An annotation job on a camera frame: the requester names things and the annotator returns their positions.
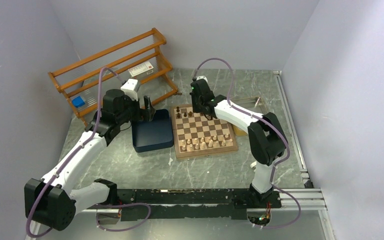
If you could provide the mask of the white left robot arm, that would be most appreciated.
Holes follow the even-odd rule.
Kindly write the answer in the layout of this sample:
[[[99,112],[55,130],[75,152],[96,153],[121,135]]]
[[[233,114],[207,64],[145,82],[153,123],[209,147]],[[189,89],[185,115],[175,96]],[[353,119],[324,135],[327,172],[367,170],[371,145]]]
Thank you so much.
[[[31,231],[33,221],[50,230],[62,231],[78,213],[93,205],[123,207],[114,182],[99,178],[81,189],[74,189],[74,184],[92,160],[120,133],[121,125],[153,119],[156,110],[150,98],[145,95],[143,100],[144,108],[141,108],[140,101],[125,91],[108,90],[98,102],[94,118],[79,142],[40,180],[31,178],[25,184],[25,230],[28,236],[36,237]]]

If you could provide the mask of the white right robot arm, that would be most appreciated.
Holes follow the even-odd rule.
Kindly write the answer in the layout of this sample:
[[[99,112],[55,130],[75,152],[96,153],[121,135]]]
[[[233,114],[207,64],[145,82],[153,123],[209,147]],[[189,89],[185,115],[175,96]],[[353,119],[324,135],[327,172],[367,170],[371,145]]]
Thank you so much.
[[[277,116],[272,112],[253,112],[223,95],[215,96],[205,77],[194,77],[190,86],[193,112],[227,121],[247,133],[256,160],[249,199],[255,207],[262,207],[274,189],[275,166],[287,160],[291,153]]]

